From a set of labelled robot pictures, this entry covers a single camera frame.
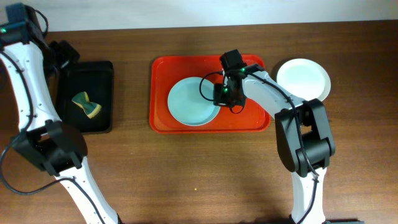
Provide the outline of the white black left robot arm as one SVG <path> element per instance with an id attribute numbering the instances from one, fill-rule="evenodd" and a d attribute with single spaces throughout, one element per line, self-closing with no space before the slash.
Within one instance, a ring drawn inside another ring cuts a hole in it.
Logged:
<path id="1" fill-rule="evenodd" d="M 33 22 L 8 22 L 1 26 L 1 61 L 9 75 L 19 112 L 19 134 L 1 154 L 14 149 L 54 181 L 60 183 L 87 223 L 120 223 L 107 203 L 89 165 L 88 149 L 79 130 L 62 122 L 52 103 L 44 75 L 42 31 Z"/>

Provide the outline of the yellow green sponge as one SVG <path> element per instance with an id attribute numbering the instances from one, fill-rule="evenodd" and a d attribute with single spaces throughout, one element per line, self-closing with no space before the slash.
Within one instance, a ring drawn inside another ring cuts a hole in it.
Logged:
<path id="1" fill-rule="evenodd" d="M 85 91 L 77 93 L 72 98 L 72 102 L 80 107 L 89 119 L 94 118 L 102 109 L 101 105 L 90 101 Z"/>

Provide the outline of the light blue plate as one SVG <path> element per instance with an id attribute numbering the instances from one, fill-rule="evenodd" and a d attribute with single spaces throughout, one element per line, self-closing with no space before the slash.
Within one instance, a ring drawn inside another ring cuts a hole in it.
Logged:
<path id="1" fill-rule="evenodd" d="M 184 78 L 170 90 L 167 106 L 170 114 L 187 126 L 203 126 L 214 120 L 220 112 L 208 99 L 213 97 L 214 84 L 200 77 Z"/>

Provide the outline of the cream white plate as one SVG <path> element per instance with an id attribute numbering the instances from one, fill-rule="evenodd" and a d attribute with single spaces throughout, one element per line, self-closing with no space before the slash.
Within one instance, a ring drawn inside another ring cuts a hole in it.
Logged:
<path id="1" fill-rule="evenodd" d="M 277 83 L 293 95 L 310 101 L 323 101 L 331 90 L 331 80 L 327 71 L 318 63 L 295 58 L 280 66 L 276 75 Z"/>

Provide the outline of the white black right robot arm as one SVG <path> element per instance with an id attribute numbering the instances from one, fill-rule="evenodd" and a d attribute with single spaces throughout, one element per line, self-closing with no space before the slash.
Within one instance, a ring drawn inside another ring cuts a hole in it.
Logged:
<path id="1" fill-rule="evenodd" d="M 335 143 L 323 103 L 299 98 L 279 86 L 258 64 L 223 67 L 215 84 L 217 106 L 244 106 L 250 99 L 275 122 L 277 152 L 292 174 L 292 223 L 325 223 L 323 181 Z"/>

